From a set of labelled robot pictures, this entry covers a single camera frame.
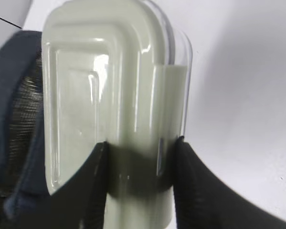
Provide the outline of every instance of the black cable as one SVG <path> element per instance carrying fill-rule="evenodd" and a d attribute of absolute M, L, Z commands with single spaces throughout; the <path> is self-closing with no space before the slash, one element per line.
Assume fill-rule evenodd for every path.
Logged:
<path fill-rule="evenodd" d="M 1 18 L 1 17 L 0 17 L 0 20 L 2 20 L 2 21 L 4 21 L 4 22 L 7 22 L 8 24 L 13 25 L 13 26 L 15 26 L 15 27 L 17 27 L 17 28 L 19 28 L 19 29 L 22 29 L 22 27 L 20 27 L 20 26 L 18 26 L 18 25 L 16 25 L 16 24 L 13 24 L 12 22 L 10 22 L 10 21 L 8 21 L 8 20 L 5 20 L 5 19 L 3 19 L 3 18 Z"/>

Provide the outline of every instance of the clear plastic container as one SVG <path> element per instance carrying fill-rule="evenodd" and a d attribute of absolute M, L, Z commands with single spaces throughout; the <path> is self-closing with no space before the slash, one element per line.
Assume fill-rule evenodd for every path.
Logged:
<path fill-rule="evenodd" d="M 151 1 L 76 0 L 47 19 L 42 58 L 50 193 L 107 141 L 104 228 L 165 228 L 171 147 L 185 126 L 189 40 Z"/>

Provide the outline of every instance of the dark mesh fabric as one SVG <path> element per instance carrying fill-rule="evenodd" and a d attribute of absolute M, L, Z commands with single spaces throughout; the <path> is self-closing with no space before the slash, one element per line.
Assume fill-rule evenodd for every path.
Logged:
<path fill-rule="evenodd" d="M 21 176 L 42 98 L 42 61 L 39 54 L 21 80 L 12 101 L 8 132 L 8 161 L 4 179 L 0 185 L 0 196 L 3 199 L 11 195 Z"/>

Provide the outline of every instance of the black fabric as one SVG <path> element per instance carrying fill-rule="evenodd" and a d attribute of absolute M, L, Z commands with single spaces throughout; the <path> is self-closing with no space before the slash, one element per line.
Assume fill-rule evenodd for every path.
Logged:
<path fill-rule="evenodd" d="M 44 165 L 44 116 L 38 113 L 30 150 L 22 167 L 21 178 L 12 195 L 4 204 L 5 214 L 14 219 L 22 212 L 34 210 L 49 198 Z"/>
<path fill-rule="evenodd" d="M 14 94 L 41 50 L 41 33 L 21 31 L 0 49 L 0 178 L 8 161 Z"/>
<path fill-rule="evenodd" d="M 180 138 L 174 165 L 178 229 L 286 229 L 218 179 Z"/>
<path fill-rule="evenodd" d="M 17 32 L 0 49 L 0 229 L 49 196 L 42 97 L 41 32 Z"/>

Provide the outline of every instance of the white wall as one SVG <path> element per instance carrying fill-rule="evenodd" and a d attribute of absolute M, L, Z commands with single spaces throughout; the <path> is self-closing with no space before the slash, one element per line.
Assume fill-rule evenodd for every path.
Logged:
<path fill-rule="evenodd" d="M 63 0 L 35 0 L 42 30 Z M 286 0 L 156 0 L 193 45 L 186 140 L 227 185 L 286 220 Z"/>
<path fill-rule="evenodd" d="M 32 0 L 0 0 L 0 18 L 21 27 L 27 16 Z M 0 47 L 11 37 L 18 27 L 0 19 Z"/>

